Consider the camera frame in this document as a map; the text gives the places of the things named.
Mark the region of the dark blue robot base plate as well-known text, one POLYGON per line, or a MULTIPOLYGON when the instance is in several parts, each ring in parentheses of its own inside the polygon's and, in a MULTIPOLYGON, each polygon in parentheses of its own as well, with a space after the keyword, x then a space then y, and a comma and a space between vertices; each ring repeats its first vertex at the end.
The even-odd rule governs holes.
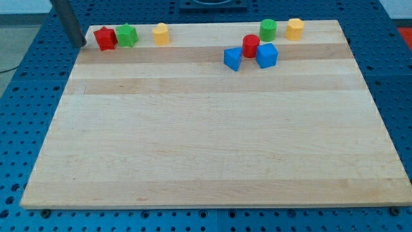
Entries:
POLYGON ((177 0, 179 11, 246 10, 247 0, 177 0))

